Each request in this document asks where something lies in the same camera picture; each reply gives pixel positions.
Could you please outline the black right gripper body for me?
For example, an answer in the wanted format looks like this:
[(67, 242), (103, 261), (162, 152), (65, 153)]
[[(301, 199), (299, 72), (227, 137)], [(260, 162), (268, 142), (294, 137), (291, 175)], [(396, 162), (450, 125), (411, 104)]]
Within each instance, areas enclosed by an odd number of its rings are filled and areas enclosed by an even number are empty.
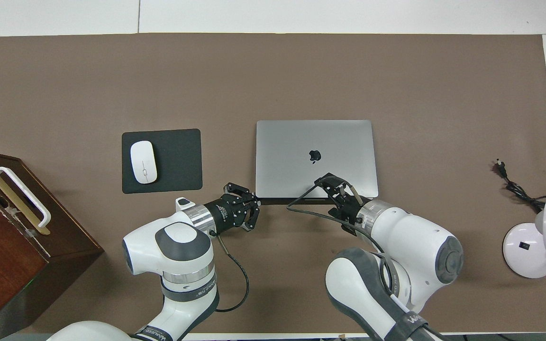
[(351, 190), (352, 196), (350, 199), (341, 199), (338, 189), (332, 190), (332, 202), (336, 205), (335, 208), (332, 208), (332, 216), (348, 223), (348, 225), (341, 224), (343, 230), (354, 230), (353, 226), (363, 221), (361, 218), (357, 218), (357, 214), (366, 203), (366, 198), (360, 196), (353, 186), (351, 186)]

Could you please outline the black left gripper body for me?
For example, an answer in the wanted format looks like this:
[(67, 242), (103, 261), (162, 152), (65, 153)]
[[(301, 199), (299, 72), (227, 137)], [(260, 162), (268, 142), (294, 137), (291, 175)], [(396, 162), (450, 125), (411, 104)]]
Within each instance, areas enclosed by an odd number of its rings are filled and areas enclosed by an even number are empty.
[(246, 218), (249, 211), (249, 204), (245, 199), (219, 198), (204, 205), (212, 218), (214, 218), (214, 229), (209, 232), (212, 236), (219, 236), (232, 227), (241, 227), (249, 231), (249, 224)]

